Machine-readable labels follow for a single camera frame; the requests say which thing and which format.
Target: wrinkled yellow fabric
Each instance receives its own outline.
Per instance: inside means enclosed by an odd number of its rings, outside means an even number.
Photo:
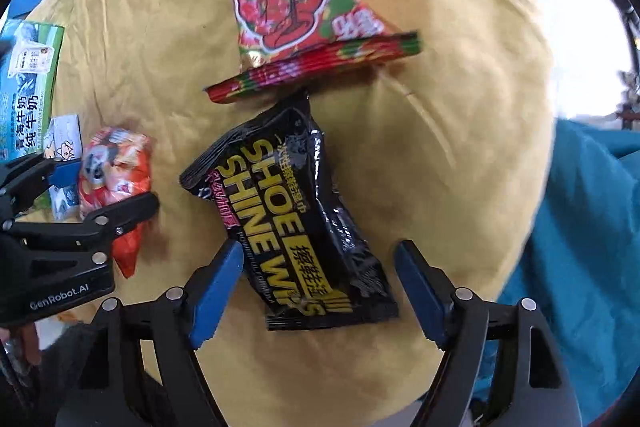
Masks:
[[[532,0],[365,0],[424,51],[315,82],[312,113],[334,179],[385,265],[401,317],[378,325],[268,332],[242,279],[198,352],[234,427],[359,427],[423,394],[440,362],[392,266],[413,239],[456,285],[495,298],[542,193],[552,139],[550,52]],[[53,110],[77,112],[85,142],[102,125],[155,142],[159,219],[116,295],[157,298],[208,264],[225,238],[212,203],[178,175],[273,93],[214,105],[201,89],[238,71],[231,0],[44,0],[31,18],[66,27]],[[151,351],[145,360],[152,365]]]

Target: finger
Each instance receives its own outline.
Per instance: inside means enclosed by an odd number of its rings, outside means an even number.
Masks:
[[[38,331],[36,325],[31,323],[20,328],[22,336],[22,347],[24,348],[24,357],[31,365],[38,365],[42,356],[40,355],[40,344],[38,342]]]

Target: orange snack package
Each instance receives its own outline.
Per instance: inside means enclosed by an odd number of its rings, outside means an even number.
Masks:
[[[149,139],[117,127],[103,127],[82,155],[78,180],[80,215],[151,190]],[[113,258],[127,279],[136,259],[145,224],[113,241]]]

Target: black package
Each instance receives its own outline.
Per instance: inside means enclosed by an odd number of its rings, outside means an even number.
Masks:
[[[315,330],[398,316],[382,265],[333,186],[304,90],[217,140],[180,185],[214,200],[270,330]]]

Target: teal fabric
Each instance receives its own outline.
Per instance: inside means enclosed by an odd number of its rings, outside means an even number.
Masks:
[[[531,297],[562,352],[585,425],[620,397],[640,365],[640,133],[567,120],[545,196],[499,302]],[[485,396],[495,350],[487,348]]]

